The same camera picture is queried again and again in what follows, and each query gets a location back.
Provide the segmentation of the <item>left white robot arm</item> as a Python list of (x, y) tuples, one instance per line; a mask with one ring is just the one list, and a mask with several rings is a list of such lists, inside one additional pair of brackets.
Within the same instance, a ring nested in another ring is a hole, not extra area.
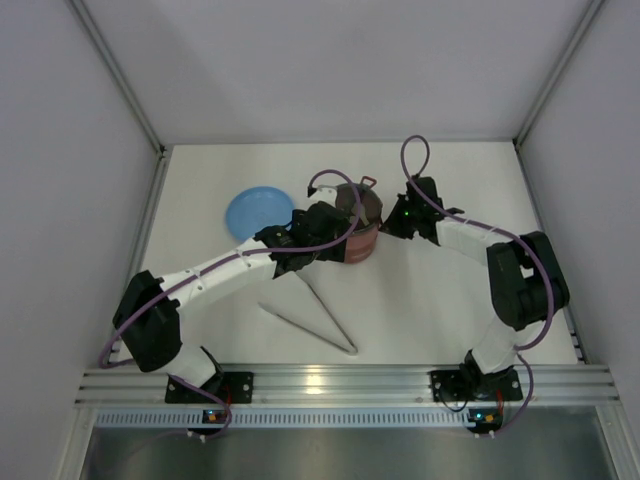
[(209, 263), (159, 277), (142, 271), (114, 314), (115, 336), (141, 372), (168, 376), (168, 400), (187, 403), (191, 394), (212, 399), (225, 373), (206, 347), (184, 338), (184, 327), (208, 319), (215, 302), (248, 285), (314, 261), (343, 261), (356, 224), (352, 215), (318, 201), (294, 210), (288, 224), (267, 226)]

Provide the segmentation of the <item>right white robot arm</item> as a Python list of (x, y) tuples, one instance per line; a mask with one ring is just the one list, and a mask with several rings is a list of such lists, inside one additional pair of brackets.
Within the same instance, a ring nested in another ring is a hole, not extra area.
[(514, 365), (517, 354), (531, 343), (525, 330), (537, 322), (548, 325), (568, 304), (569, 290), (543, 232), (516, 236), (463, 220), (461, 213), (444, 208), (432, 178), (413, 175), (381, 230), (403, 240), (420, 236), (476, 261), (488, 272), (494, 318), (457, 368), (432, 372), (435, 400), (520, 400)]

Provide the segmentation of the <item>metal tongs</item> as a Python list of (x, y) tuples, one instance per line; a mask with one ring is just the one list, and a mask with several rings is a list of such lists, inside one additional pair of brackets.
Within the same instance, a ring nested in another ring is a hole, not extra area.
[(359, 348), (314, 286), (289, 273), (259, 288), (258, 307), (272, 317), (349, 356)]

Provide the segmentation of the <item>grey top lid with clasps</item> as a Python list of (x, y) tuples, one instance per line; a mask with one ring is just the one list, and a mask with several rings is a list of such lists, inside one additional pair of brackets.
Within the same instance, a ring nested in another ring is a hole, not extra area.
[(374, 191), (376, 184), (376, 179), (363, 176), (356, 185), (361, 204), (360, 213), (357, 213), (357, 202), (352, 189), (346, 183), (337, 187), (336, 208), (348, 214), (350, 222), (358, 219), (355, 234), (377, 229), (381, 224), (383, 203)]

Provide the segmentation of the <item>pink lunch container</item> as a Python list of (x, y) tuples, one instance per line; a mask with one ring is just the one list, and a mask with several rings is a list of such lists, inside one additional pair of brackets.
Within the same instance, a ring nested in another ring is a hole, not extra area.
[(365, 229), (354, 231), (347, 239), (347, 250), (367, 250), (375, 246), (378, 226), (373, 225)]

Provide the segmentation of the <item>dark red lunch container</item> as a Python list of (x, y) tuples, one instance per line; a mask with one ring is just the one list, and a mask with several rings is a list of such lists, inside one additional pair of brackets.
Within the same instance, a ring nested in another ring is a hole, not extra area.
[(374, 251), (375, 245), (365, 245), (361, 248), (346, 249), (345, 250), (345, 263), (357, 264), (366, 260)]

